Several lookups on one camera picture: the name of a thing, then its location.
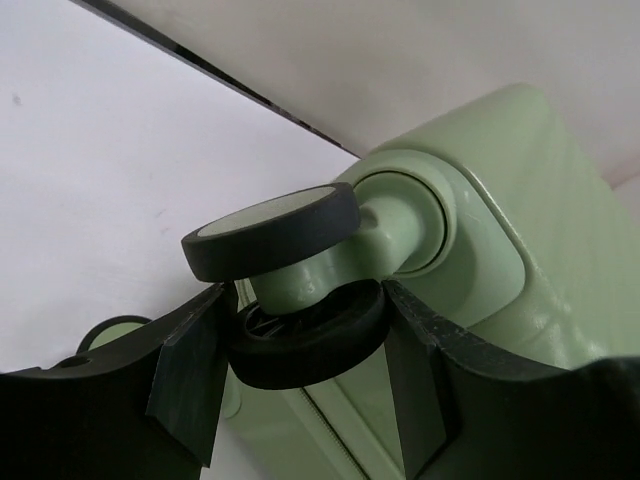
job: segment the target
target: black tire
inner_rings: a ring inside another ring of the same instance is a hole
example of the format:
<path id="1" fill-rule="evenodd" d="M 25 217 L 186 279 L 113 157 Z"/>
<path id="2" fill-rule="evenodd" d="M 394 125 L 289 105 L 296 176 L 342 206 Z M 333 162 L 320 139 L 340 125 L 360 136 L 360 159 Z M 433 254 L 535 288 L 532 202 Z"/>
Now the black tire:
<path id="1" fill-rule="evenodd" d="M 355 367 L 389 332 L 384 292 L 374 280 L 334 290 L 317 305 L 272 317 L 257 303 L 221 325 L 229 364 L 255 388 L 285 390 L 328 380 Z"/>
<path id="2" fill-rule="evenodd" d="M 151 322 L 150 319 L 146 317 L 140 317 L 138 315 L 122 315 L 119 317 L 110 318 L 109 320 L 105 320 L 104 322 L 100 322 L 98 325 L 89 330 L 89 333 L 84 336 L 84 338 L 80 342 L 80 345 L 78 346 L 76 355 L 88 352 L 91 349 L 91 344 L 93 344 L 95 339 L 98 338 L 98 336 L 102 332 L 108 330 L 111 327 L 121 325 L 123 323 L 137 323 L 139 325 L 146 325 L 149 322 Z"/>
<path id="3" fill-rule="evenodd" d="M 182 248 L 198 280 L 226 282 L 312 257 L 359 227 L 353 188 L 348 183 L 333 183 L 227 215 L 184 237 Z"/>

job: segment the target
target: black rubber wheel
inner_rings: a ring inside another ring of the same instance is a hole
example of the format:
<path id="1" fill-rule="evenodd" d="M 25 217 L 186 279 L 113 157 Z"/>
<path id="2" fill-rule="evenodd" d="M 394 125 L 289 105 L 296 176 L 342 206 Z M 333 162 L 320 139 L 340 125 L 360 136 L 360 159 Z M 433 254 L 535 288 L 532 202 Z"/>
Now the black rubber wheel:
<path id="1" fill-rule="evenodd" d="M 384 342 L 389 319 L 382 287 L 363 280 L 279 317 L 253 303 L 221 327 L 237 377 L 255 388 L 283 390 L 313 385 L 358 365 Z"/>
<path id="2" fill-rule="evenodd" d="M 100 322 L 98 325 L 89 330 L 80 345 L 78 346 L 78 350 L 76 351 L 76 355 L 80 353 L 88 352 L 91 349 L 91 345 L 103 332 L 108 330 L 111 327 L 115 327 L 116 325 L 121 325 L 123 323 L 134 323 L 139 325 L 146 325 L 151 322 L 150 319 L 146 317 L 140 317 L 138 315 L 122 315 L 119 317 L 113 317 L 109 320 L 105 320 L 104 322 Z"/>
<path id="3" fill-rule="evenodd" d="M 360 210 L 348 183 L 301 190 L 240 210 L 182 240 L 198 280 L 241 280 L 312 257 L 351 236 Z"/>

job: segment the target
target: white wall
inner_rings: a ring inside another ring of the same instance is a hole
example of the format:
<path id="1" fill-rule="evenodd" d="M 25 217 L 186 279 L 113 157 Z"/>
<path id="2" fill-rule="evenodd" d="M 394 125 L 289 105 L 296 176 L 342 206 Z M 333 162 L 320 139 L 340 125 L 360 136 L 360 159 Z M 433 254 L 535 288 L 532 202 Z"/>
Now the white wall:
<path id="1" fill-rule="evenodd" d="M 0 0 L 0 145 L 0 372 L 171 311 L 204 288 L 185 234 L 354 161 L 67 0 Z M 264 478 L 224 425 L 214 456 Z"/>
<path id="2" fill-rule="evenodd" d="M 637 0 L 115 3 L 357 154 L 526 81 L 612 184 L 640 172 Z"/>

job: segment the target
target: white ceiling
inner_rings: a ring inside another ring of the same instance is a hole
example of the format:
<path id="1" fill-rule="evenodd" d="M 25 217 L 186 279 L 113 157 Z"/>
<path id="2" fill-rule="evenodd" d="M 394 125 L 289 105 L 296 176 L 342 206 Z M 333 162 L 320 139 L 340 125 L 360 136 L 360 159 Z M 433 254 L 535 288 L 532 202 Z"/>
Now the white ceiling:
<path id="1" fill-rule="evenodd" d="M 357 154 L 526 81 L 612 183 L 640 170 L 637 0 L 115 3 Z"/>

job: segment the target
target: dark edge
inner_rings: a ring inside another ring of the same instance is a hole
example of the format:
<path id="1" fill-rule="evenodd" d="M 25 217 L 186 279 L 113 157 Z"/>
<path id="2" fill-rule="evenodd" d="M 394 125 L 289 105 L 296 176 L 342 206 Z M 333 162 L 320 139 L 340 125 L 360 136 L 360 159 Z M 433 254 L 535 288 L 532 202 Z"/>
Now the dark edge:
<path id="1" fill-rule="evenodd" d="M 247 87 L 243 83 L 239 82 L 231 75 L 225 73 L 219 68 L 215 67 L 211 63 L 207 62 L 202 57 L 196 55 L 191 50 L 178 44 L 171 38 L 167 37 L 163 33 L 159 32 L 150 25 L 144 23 L 142 20 L 131 15 L 126 10 L 118 7 L 117 5 L 109 2 L 108 0 L 71 0 L 76 5 L 79 5 L 92 13 L 104 18 L 108 22 L 128 31 L 129 33 L 137 36 L 138 38 L 146 41 L 156 48 L 168 53 L 169 55 L 183 61 L 184 63 L 194 67 L 201 71 L 205 75 L 217 80 L 218 82 L 226 85 L 227 87 L 235 90 L 238 93 L 243 94 L 245 97 L 251 98 L 255 102 L 259 103 L 265 108 L 268 108 L 272 112 L 286 118 L 290 122 L 304 128 L 308 132 L 322 138 L 323 140 L 335 145 L 336 147 L 349 152 L 343 145 L 322 133 L 321 131 L 313 128 L 308 123 L 300 120 L 295 115 L 291 114 L 287 110 L 277 106 L 271 102 L 268 98 L 260 95 L 255 90 Z"/>

